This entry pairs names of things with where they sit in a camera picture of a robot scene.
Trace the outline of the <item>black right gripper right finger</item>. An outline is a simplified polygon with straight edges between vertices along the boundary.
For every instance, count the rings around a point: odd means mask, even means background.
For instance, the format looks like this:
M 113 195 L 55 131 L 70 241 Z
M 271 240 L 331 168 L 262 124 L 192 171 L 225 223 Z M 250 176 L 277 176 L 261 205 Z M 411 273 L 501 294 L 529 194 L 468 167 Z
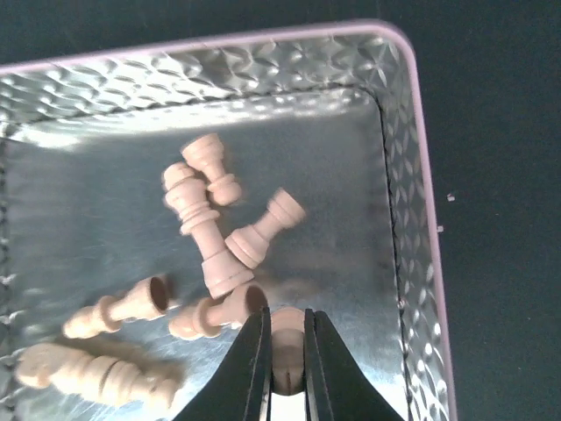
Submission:
M 402 416 L 367 380 L 328 315 L 305 310 L 306 418 L 396 421 Z

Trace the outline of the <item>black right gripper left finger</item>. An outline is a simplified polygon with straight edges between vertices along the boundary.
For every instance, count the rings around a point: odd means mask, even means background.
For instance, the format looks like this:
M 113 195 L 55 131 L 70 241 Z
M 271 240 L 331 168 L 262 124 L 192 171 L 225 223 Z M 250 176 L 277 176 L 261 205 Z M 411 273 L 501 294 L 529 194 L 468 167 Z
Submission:
M 251 315 L 205 386 L 177 421 L 260 421 L 271 418 L 271 315 Z

